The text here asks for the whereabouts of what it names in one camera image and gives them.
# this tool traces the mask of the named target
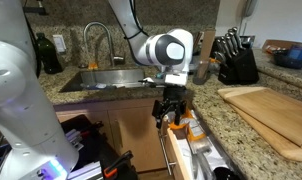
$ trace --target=cutting board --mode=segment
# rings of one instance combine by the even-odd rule
[[[302,112],[302,102],[264,87],[227,88],[220,89],[218,93],[279,154],[288,159],[302,161],[302,145],[297,143],[302,141],[302,113],[297,113]],[[287,116],[288,113],[283,111],[295,113]]]

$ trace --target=knife block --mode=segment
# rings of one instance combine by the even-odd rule
[[[221,64],[218,80],[225,85],[254,84],[259,80],[259,74],[252,49],[240,51],[240,53],[228,59],[227,65]]]

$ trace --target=cabinet door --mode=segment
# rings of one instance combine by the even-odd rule
[[[64,114],[63,112],[58,112],[58,119],[60,122],[67,121],[73,117],[76,117],[78,115],[84,114],[91,123],[95,123],[98,121],[102,121],[103,127],[100,128],[100,133],[103,134],[105,133],[107,137],[108,143],[114,148],[114,143],[113,143],[113,137],[111,133],[111,128],[110,128],[110,121],[108,117],[108,113],[106,111],[102,112],[86,112],[86,113],[67,113]]]
[[[108,111],[115,149],[119,154],[133,153],[132,165],[138,172],[165,168],[153,107]]]

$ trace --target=wooden cabinet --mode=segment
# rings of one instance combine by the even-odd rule
[[[165,168],[152,108],[108,111],[115,149],[119,154],[131,150],[134,156],[131,163],[138,172]]]
[[[108,143],[120,154],[131,150],[138,172],[165,168],[155,119],[154,100],[137,99],[55,106],[60,122],[84,114],[91,122],[102,121]]]

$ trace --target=granite countertop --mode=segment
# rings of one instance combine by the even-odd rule
[[[262,73],[273,77],[280,76],[279,79],[294,85],[302,84],[302,70],[277,67],[269,62],[270,57],[261,53],[261,50],[254,50],[254,54],[258,69]],[[147,76],[157,72],[155,68],[144,70]],[[68,67],[57,75],[40,76],[40,84],[54,105],[162,96],[161,88],[59,93],[78,71],[76,67]],[[280,156],[219,97],[217,90],[230,86],[222,84],[214,74],[200,86],[194,85],[191,78],[190,76],[187,89],[192,95],[194,108],[248,179],[302,179],[301,162],[289,161]],[[254,86],[264,85],[263,81],[259,81]]]

